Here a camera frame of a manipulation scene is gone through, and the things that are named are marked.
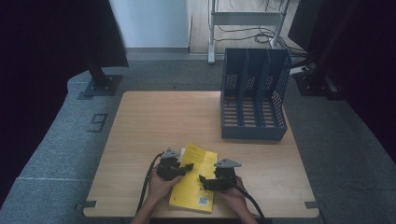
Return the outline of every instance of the gray floor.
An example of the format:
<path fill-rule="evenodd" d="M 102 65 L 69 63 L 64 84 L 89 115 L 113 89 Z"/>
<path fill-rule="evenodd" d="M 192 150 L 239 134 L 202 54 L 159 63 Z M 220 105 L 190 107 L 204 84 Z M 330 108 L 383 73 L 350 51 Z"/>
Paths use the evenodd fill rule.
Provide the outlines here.
<path fill-rule="evenodd" d="M 69 80 L 64 106 L 16 179 L 1 208 L 0 223 L 128 221 L 84 217 L 76 210 L 76 204 L 88 196 L 122 94 L 219 91 L 223 65 L 222 61 L 208 65 L 205 58 L 186 55 L 173 55 L 168 61 L 146 60 L 148 55 L 128 58 L 130 68 L 104 69 L 108 75 L 123 75 L 115 96 L 77 100 L 90 75 L 83 73 Z M 292 77 L 284 106 L 322 216 L 276 218 L 273 222 L 395 224 L 396 166 L 350 106 L 344 101 L 303 97 Z M 98 114 L 107 114 L 105 126 L 101 132 L 90 132 L 100 128 L 92 123 Z"/>

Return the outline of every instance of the human arm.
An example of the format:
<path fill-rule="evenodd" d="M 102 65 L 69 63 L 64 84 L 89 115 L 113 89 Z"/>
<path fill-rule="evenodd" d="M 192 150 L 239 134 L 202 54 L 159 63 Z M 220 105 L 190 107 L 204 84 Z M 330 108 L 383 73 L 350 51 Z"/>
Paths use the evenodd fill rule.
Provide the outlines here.
<path fill-rule="evenodd" d="M 243 188 L 242 179 L 237 178 L 237 186 Z M 238 216 L 243 224 L 257 224 L 257 220 L 248 210 L 245 196 L 239 190 L 232 188 L 225 192 L 216 191 L 216 194 L 227 204 L 227 206 Z"/>
<path fill-rule="evenodd" d="M 148 197 L 143 202 L 142 207 L 137 211 L 131 224 L 149 223 L 155 207 L 164 198 L 169 190 L 180 181 L 181 176 L 175 177 L 171 181 L 165 181 L 157 175 L 157 167 L 151 171 L 148 182 Z"/>

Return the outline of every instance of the book page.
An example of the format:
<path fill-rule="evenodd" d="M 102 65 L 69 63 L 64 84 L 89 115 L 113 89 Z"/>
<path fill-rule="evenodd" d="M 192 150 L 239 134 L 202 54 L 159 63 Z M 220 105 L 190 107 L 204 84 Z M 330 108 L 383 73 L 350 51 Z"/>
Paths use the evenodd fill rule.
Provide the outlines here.
<path fill-rule="evenodd" d="M 216 167 L 214 164 L 217 160 L 218 153 L 206 151 L 188 143 L 180 167 L 193 163 L 193 169 L 174 185 L 169 204 L 200 212 L 212 212 L 213 191 L 204 190 L 199 175 L 203 175 L 207 179 L 215 178 Z"/>

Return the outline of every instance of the black curtain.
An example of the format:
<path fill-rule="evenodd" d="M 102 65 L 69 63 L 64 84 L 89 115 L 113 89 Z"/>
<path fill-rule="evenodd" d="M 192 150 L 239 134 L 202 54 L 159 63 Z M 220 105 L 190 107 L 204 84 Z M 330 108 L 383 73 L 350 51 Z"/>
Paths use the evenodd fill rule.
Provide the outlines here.
<path fill-rule="evenodd" d="M 0 3 L 2 204 L 58 114 L 67 80 L 98 66 L 128 66 L 107 0 Z"/>

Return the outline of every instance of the electrical cable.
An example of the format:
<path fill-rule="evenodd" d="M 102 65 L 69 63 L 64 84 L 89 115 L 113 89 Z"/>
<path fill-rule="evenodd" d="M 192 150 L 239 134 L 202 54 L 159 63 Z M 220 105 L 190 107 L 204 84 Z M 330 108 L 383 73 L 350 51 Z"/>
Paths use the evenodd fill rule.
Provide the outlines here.
<path fill-rule="evenodd" d="M 259 7 L 257 8 L 257 10 L 262 6 L 262 4 L 264 3 L 264 0 L 262 0 L 262 3 L 259 5 Z M 270 7 L 269 6 L 269 0 L 266 1 L 265 4 L 265 11 L 269 8 L 273 9 L 273 10 L 277 10 L 280 11 L 280 9 L 282 8 L 282 5 L 284 3 L 284 0 L 281 0 L 279 5 L 277 7 Z M 209 19 L 209 13 L 210 12 L 210 7 L 209 7 L 209 0 L 207 0 L 207 25 L 209 27 L 209 31 L 211 31 L 212 27 L 210 27 L 210 19 Z M 238 30 L 224 30 L 223 28 L 221 28 L 218 25 L 219 29 L 222 32 L 225 33 L 230 33 L 230 32 L 243 32 L 243 31 L 249 31 L 249 30 L 259 30 L 259 33 L 256 35 L 250 35 L 250 36 L 246 36 L 246 37 L 242 37 L 242 38 L 222 38 L 222 39 L 216 39 L 214 38 L 215 41 L 226 41 L 226 40 L 245 40 L 245 39 L 250 39 L 250 38 L 254 38 L 254 41 L 256 41 L 257 43 L 261 43 L 261 44 L 267 44 L 269 42 L 271 42 L 271 40 L 274 38 L 275 32 L 266 28 L 262 28 L 261 26 L 259 27 L 253 27 L 253 28 L 247 28 L 247 29 L 238 29 Z M 297 49 L 297 48 L 293 48 L 288 46 L 288 44 L 286 43 L 286 41 L 284 40 L 283 37 L 279 37 L 277 43 L 283 48 L 286 49 L 289 54 L 290 57 L 303 57 L 306 58 L 307 57 L 307 53 L 303 50 L 303 49 Z"/>
<path fill-rule="evenodd" d="M 142 207 L 143 200 L 145 199 L 146 188 L 148 187 L 148 183 L 149 183 L 149 176 L 151 174 L 152 169 L 154 168 L 155 161 L 159 157 L 161 157 L 162 154 L 163 152 L 155 156 L 154 160 L 151 162 L 151 165 L 148 168 L 148 173 L 146 174 L 145 183 L 143 184 L 142 193 L 140 194 L 139 205 L 137 206 L 136 212 L 139 211 L 139 209 Z"/>
<path fill-rule="evenodd" d="M 262 213 L 262 210 L 260 209 L 260 207 L 257 204 L 257 202 L 253 199 L 253 197 L 250 194 L 248 194 L 248 191 L 245 189 L 245 187 L 244 187 L 244 185 L 242 183 L 242 180 L 238 176 L 237 176 L 237 178 L 238 178 L 239 182 L 241 183 L 242 188 L 239 187 L 238 185 L 236 185 L 230 178 L 228 178 L 226 176 L 220 176 L 219 177 L 219 179 L 224 179 L 228 183 L 230 183 L 235 189 L 237 189 L 239 192 L 241 192 L 247 199 L 249 199 L 253 203 L 254 207 L 259 212 L 259 215 L 260 215 L 261 220 L 262 220 L 262 224 L 264 224 L 265 223 L 265 216 Z"/>

